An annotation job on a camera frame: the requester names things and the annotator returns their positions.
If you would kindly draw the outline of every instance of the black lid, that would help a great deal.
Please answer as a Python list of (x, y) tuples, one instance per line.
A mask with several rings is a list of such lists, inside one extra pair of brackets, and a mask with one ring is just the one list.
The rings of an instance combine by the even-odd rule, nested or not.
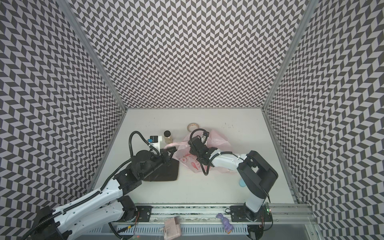
[(169, 137), (170, 136), (170, 131), (165, 131), (164, 132), (164, 137)]

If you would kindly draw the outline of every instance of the white tabletop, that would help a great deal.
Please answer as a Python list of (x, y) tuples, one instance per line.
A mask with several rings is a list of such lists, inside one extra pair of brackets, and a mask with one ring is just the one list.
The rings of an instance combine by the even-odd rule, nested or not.
[[(129, 159), (128, 138), (139, 131), (145, 138), (172, 133), (174, 142), (181, 142), (188, 134), (187, 125), (196, 122), (208, 131), (225, 135), (234, 153), (257, 151), (279, 174), (269, 192), (272, 203), (293, 204), (293, 199), (269, 135), (261, 109), (130, 109), (122, 123), (106, 163), (97, 180), (100, 187), (121, 163)], [(134, 154), (148, 149), (139, 136), (132, 140)], [(142, 182), (128, 195), (137, 204), (244, 203), (247, 187), (239, 185), (239, 173), (210, 171), (208, 176), (194, 173), (180, 163), (179, 176), (172, 182)]]

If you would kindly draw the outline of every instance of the chevron patterned wall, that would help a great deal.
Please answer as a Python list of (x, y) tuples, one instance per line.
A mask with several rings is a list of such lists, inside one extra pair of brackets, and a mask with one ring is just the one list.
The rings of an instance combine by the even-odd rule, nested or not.
[(122, 110), (53, 0), (0, 16), (0, 239), (16, 239), (86, 192)]
[(268, 108), (326, 239), (384, 239), (384, 0), (320, 0)]
[(308, 0), (69, 0), (130, 108), (261, 107)]

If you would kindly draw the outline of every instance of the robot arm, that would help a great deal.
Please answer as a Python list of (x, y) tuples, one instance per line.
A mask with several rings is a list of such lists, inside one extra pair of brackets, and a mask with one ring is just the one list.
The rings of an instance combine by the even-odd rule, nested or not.
[[(203, 136), (195, 136), (196, 131), (203, 131)], [(278, 178), (277, 172), (267, 161), (255, 151), (248, 154), (236, 155), (232, 152), (224, 152), (215, 147), (208, 148), (205, 139), (209, 132), (204, 129), (196, 129), (190, 135), (188, 144), (191, 146), (190, 153), (197, 156), (200, 164), (207, 165), (207, 171), (202, 168), (203, 173), (208, 175), (209, 167), (225, 167), (237, 170), (250, 191), (250, 195), (244, 204), (244, 212), (250, 221), (257, 218), (257, 213), (268, 193)]]
[[(206, 139), (209, 133), (201, 130), (204, 131)], [(278, 177), (276, 171), (255, 151), (240, 155), (223, 152), (214, 147), (208, 148), (200, 137), (191, 137), (189, 144), (190, 153), (196, 155), (201, 164), (207, 165), (206, 172), (202, 168), (205, 175), (208, 174), (210, 166), (238, 170), (251, 191), (244, 204), (245, 214), (249, 220), (255, 220)], [(22, 239), (31, 235), (33, 240), (71, 240), (104, 223), (134, 220), (137, 209), (126, 194), (140, 186), (142, 180), (158, 167), (170, 163), (169, 152), (164, 149), (159, 152), (160, 155), (154, 155), (150, 151), (139, 151), (116, 169), (102, 187), (53, 210), (49, 206), (40, 209), (34, 225)], [(117, 173), (129, 162), (131, 164)], [(258, 167), (258, 170), (254, 172), (252, 167)]]

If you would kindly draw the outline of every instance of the purple figurine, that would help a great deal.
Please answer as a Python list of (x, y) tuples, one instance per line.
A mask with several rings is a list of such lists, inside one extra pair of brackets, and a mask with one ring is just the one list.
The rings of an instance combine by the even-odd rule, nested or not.
[(234, 229), (234, 227), (232, 226), (232, 224), (229, 223), (229, 219), (226, 218), (226, 217), (224, 217), (223, 214), (217, 214), (216, 217), (221, 219), (221, 222), (222, 222), (223, 225), (224, 225), (224, 230), (225, 230), (228, 234)]

